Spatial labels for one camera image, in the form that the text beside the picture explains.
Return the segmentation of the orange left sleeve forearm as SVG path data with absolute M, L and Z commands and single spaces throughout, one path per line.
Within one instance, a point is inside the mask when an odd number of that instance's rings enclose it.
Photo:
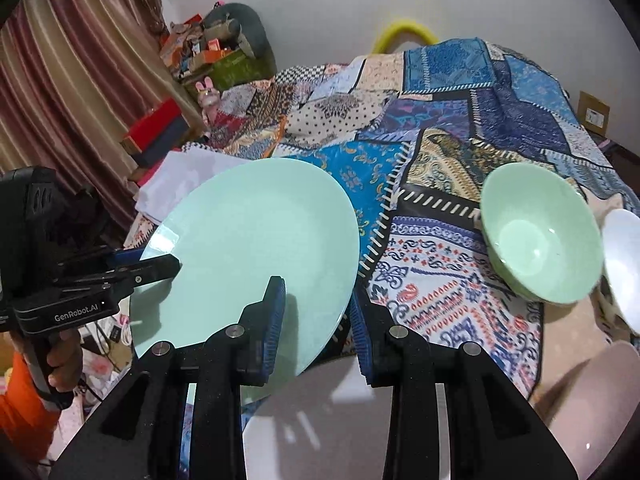
M 46 457 L 60 414 L 43 405 L 26 362 L 14 352 L 9 385 L 1 395 L 1 433 L 26 462 Z

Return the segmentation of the left hand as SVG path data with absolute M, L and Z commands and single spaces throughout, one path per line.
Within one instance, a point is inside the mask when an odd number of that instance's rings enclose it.
M 82 372 L 80 343 L 76 328 L 63 330 L 47 355 L 47 363 L 52 367 L 47 382 L 58 392 L 72 391 L 78 385 Z

